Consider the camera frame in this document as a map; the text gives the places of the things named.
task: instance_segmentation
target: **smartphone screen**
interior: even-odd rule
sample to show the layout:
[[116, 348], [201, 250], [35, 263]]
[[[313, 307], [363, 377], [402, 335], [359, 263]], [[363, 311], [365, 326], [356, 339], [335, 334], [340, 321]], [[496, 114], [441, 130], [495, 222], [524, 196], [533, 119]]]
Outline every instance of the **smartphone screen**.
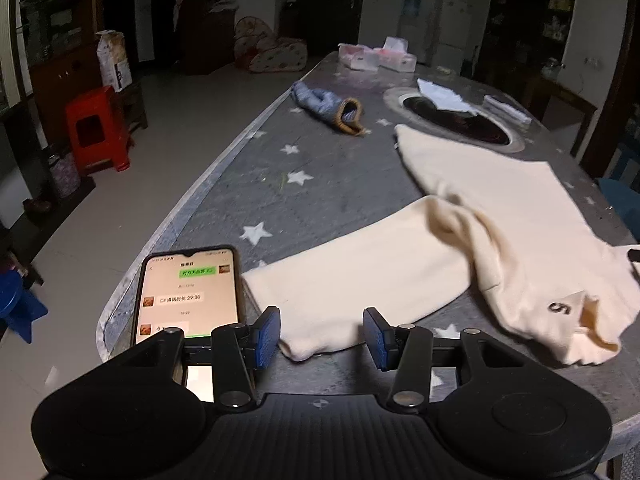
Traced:
[[208, 336], [238, 322], [231, 249], [155, 256], [146, 263], [135, 342], [169, 326], [187, 337]]

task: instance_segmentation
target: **red plastic stool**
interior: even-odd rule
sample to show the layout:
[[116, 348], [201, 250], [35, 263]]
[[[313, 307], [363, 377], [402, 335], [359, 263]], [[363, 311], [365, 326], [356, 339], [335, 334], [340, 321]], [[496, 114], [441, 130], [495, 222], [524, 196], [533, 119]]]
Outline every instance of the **red plastic stool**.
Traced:
[[110, 160], [118, 171], [129, 165], [127, 147], [133, 144], [122, 106], [111, 86], [78, 96], [65, 107], [69, 139], [80, 175], [92, 164]]

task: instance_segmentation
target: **beige garment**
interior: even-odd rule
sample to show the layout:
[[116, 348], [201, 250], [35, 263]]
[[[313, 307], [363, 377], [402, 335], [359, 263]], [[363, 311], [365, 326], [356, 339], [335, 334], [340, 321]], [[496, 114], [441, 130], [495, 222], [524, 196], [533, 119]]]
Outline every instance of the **beige garment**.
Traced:
[[430, 196], [341, 238], [244, 274], [260, 310], [281, 309], [299, 361], [362, 342], [362, 311], [392, 325], [446, 305], [472, 265], [498, 322], [566, 364], [598, 364], [640, 308], [626, 249], [596, 238], [545, 162], [521, 162], [396, 127]]
[[407, 168], [436, 195], [431, 232], [468, 252], [498, 322], [565, 364], [617, 354], [640, 287], [626, 250], [593, 234], [549, 165], [396, 132]]

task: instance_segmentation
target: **floor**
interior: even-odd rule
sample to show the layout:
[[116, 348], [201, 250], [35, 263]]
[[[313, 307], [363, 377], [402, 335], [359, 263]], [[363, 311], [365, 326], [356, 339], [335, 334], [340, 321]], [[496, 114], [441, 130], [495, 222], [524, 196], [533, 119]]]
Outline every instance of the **floor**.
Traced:
[[100, 364], [95, 327], [133, 259], [202, 171], [299, 77], [227, 66], [209, 76], [142, 78], [149, 127], [134, 133], [131, 167], [95, 173], [96, 189], [34, 261], [45, 283], [32, 290], [49, 314], [34, 323], [33, 343], [11, 331], [0, 342], [0, 476], [45, 474], [31, 441], [34, 409]]

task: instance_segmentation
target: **green message bubble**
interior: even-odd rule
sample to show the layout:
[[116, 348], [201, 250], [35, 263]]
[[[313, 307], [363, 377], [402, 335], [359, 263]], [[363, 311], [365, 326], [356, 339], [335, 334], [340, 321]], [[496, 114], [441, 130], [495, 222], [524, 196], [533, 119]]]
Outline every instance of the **green message bubble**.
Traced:
[[179, 278], [195, 278], [196, 276], [210, 276], [215, 274], [217, 267], [198, 267], [197, 269], [180, 269]]

